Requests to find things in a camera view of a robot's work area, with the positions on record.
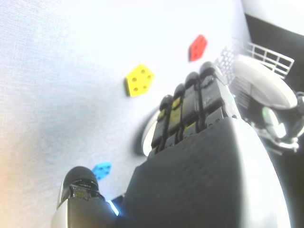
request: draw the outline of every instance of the white round object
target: white round object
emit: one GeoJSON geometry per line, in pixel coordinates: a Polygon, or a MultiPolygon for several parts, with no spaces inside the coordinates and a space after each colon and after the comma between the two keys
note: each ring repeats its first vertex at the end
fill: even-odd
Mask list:
{"type": "Polygon", "coordinates": [[[233,63],[233,71],[236,77],[252,85],[248,95],[259,103],[281,110],[296,107],[297,99],[290,87],[258,60],[238,55],[233,63]]]}

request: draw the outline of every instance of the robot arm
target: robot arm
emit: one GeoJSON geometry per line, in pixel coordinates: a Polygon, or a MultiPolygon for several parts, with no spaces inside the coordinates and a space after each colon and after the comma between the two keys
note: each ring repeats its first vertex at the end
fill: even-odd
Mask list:
{"type": "Polygon", "coordinates": [[[118,217],[87,171],[65,185],[69,197],[61,194],[53,219],[64,222],[52,228],[290,227],[274,167],[221,77],[206,63],[163,99],[153,149],[136,168],[118,217]],[[82,179],[85,190],[74,194],[82,179]]]}

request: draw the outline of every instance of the dark background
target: dark background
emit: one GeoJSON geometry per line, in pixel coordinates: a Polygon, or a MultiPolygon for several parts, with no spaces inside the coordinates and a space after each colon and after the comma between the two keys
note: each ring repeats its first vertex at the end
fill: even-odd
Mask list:
{"type": "MultiPolygon", "coordinates": [[[[304,92],[304,36],[246,15],[252,43],[293,58],[286,83],[304,92]]],[[[304,228],[304,137],[297,153],[269,153],[283,187],[292,228],[304,228]]]]}

